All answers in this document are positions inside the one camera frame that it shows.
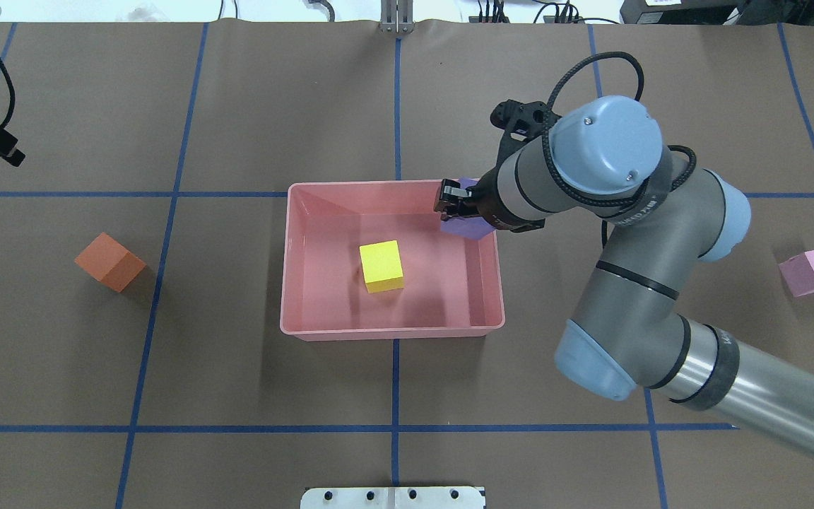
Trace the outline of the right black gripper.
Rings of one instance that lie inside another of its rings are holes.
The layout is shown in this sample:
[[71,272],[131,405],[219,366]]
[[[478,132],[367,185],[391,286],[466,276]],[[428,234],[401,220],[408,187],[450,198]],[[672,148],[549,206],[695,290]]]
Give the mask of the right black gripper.
[[441,216],[449,216],[449,219],[479,217],[472,191],[462,187],[458,180],[449,180],[449,178],[443,178],[440,181],[433,211]]

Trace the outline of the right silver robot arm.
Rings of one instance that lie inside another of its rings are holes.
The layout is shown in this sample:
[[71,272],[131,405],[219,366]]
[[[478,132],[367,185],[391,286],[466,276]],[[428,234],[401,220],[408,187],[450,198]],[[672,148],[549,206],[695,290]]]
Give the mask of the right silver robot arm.
[[443,222],[480,217],[520,233],[581,207],[613,227],[562,333],[558,370],[616,401],[645,387],[814,458],[814,375],[674,310],[695,265],[743,241],[744,194],[676,157],[629,97],[562,117],[508,100],[490,120],[504,133],[497,163],[472,186],[439,184]]

